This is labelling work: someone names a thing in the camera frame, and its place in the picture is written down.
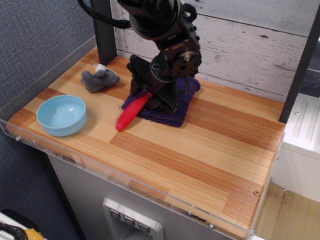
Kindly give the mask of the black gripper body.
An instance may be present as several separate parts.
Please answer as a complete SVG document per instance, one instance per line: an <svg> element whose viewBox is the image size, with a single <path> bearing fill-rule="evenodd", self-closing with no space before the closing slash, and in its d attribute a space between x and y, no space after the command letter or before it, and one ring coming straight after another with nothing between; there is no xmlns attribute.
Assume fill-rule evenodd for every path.
<svg viewBox="0 0 320 240"><path fill-rule="evenodd" d="M163 54L158 54L151 62L133 54L127 68L134 76L142 77L151 95L162 99L162 109L172 115L181 106L176 92L176 80L169 74L169 65Z"/></svg>

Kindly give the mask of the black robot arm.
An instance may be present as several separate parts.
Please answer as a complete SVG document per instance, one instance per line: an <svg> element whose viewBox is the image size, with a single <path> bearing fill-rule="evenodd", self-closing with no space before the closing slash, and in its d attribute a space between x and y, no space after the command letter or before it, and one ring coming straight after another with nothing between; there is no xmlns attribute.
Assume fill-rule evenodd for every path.
<svg viewBox="0 0 320 240"><path fill-rule="evenodd" d="M179 0L120 0L128 12L131 28L142 38L153 41L159 54L151 62L131 55L127 68L132 73L130 93L134 97L143 90L151 93L148 110L163 108L172 115L180 106L179 96L189 92L179 90L177 80L184 82L199 72L201 47L194 6Z"/></svg>

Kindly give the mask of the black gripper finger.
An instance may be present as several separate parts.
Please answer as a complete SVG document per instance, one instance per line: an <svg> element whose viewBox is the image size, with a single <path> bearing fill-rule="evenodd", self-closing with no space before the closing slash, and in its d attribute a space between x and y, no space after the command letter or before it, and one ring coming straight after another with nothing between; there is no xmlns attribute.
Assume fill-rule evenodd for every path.
<svg viewBox="0 0 320 240"><path fill-rule="evenodd" d="M158 95L153 95L147 103L144 105L144 108L146 110L155 110L162 108L163 106L163 100Z"/></svg>
<svg viewBox="0 0 320 240"><path fill-rule="evenodd" d="M130 83L130 94L134 97L147 88L144 79L141 76L133 76Z"/></svg>

